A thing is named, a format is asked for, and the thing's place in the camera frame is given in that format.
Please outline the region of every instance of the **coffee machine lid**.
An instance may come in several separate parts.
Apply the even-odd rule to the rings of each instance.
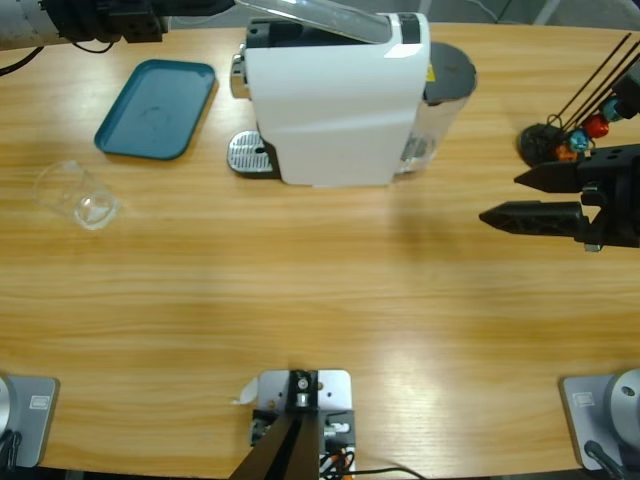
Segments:
[[[330,0],[236,0],[236,3],[364,43],[391,40],[388,17]]]

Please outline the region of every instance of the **glass cup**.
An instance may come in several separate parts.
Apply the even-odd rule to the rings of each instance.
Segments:
[[[107,226],[120,208],[109,189],[73,160],[45,168],[36,179],[33,193],[38,203],[87,230]]]

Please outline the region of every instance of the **teal tray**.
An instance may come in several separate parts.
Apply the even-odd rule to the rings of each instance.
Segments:
[[[136,67],[95,135],[105,153],[171,160],[189,145],[215,82],[204,63],[147,60]]]

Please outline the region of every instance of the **black cable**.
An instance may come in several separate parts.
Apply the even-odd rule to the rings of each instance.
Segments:
[[[382,473],[390,473],[390,472],[407,473],[418,480],[427,480],[426,477],[420,475],[415,470],[411,470],[410,468],[406,468],[406,467],[375,468],[371,470],[349,470],[355,460],[354,451],[349,451],[349,452],[340,451],[332,454],[327,454],[324,457],[324,461],[326,461],[331,457],[337,457],[337,458],[336,460],[331,462],[331,465],[329,465],[329,467],[327,467],[321,473],[320,478],[324,480],[342,480],[343,477],[350,476],[350,475],[379,475]]]
[[[607,455],[598,442],[589,440],[584,444],[584,451],[589,457],[598,462],[598,465],[600,465],[612,479],[628,480],[630,478],[627,469]]]
[[[36,55],[38,55],[42,50],[44,50],[44,47],[34,48],[29,55],[24,57],[19,62],[16,62],[13,65],[9,65],[9,66],[0,68],[0,77],[3,76],[3,75],[7,75],[7,74],[9,74],[11,72],[15,72],[19,68],[24,67],[27,63],[29,63],[31,60],[36,58]]]
[[[111,42],[107,47],[103,48],[102,50],[91,50],[90,48],[85,48],[82,45],[80,45],[79,43],[72,43],[72,45],[76,48],[79,48],[80,50],[84,50],[87,53],[107,53],[109,50],[111,50],[111,47],[113,47],[115,44],[114,42]]]
[[[507,9],[511,6],[511,2],[513,2],[513,0],[509,0],[504,7],[502,7],[502,11],[500,12],[500,14],[498,15],[498,20],[496,20],[496,23],[500,23],[500,20],[502,20],[502,16],[507,12]]]
[[[343,475],[378,475],[380,473],[389,473],[389,472],[402,472],[408,473],[409,475],[417,478],[418,480],[427,480],[426,477],[423,477],[418,472],[411,470],[410,468],[405,467],[387,467],[387,468],[375,468],[373,470],[354,470],[350,472],[342,472]]]

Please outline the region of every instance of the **metal bracket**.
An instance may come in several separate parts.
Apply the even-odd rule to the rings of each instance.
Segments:
[[[570,377],[565,378],[560,386],[576,458],[587,470],[602,470],[600,464],[585,451],[589,440],[599,443],[616,463],[630,468],[640,466],[640,452],[620,441],[611,421],[608,399],[616,378],[616,375]],[[629,422],[637,421],[637,416],[629,418]]]
[[[22,435],[16,465],[35,467],[44,455],[58,390],[57,381],[53,378],[8,376],[0,385],[0,400],[4,398],[4,390],[8,391],[10,399],[9,403],[0,405],[1,411],[8,412],[6,429]]]

